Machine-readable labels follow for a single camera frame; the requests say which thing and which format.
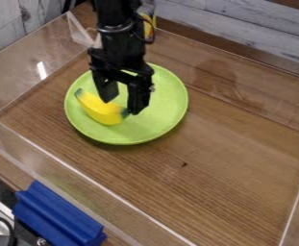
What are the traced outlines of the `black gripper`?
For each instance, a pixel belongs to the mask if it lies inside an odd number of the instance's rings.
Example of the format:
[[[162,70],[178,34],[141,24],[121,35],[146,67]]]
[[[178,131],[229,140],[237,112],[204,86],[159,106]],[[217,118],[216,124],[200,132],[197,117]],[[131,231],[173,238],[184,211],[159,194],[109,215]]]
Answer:
[[[105,103],[118,96],[118,83],[127,85],[127,108],[137,115],[150,105],[153,68],[145,61],[154,38],[145,27],[99,27],[98,44],[87,49],[93,79]]]

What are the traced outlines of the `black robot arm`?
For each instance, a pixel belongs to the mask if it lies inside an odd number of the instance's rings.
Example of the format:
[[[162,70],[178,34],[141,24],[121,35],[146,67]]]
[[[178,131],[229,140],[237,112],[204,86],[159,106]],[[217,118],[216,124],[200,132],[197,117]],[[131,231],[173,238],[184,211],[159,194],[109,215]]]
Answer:
[[[139,114],[150,105],[154,70],[145,61],[146,46],[154,38],[146,37],[146,22],[139,13],[142,0],[93,0],[98,15],[97,31],[102,47],[90,47],[90,69],[105,103],[118,96],[118,84],[127,85],[127,112]]]

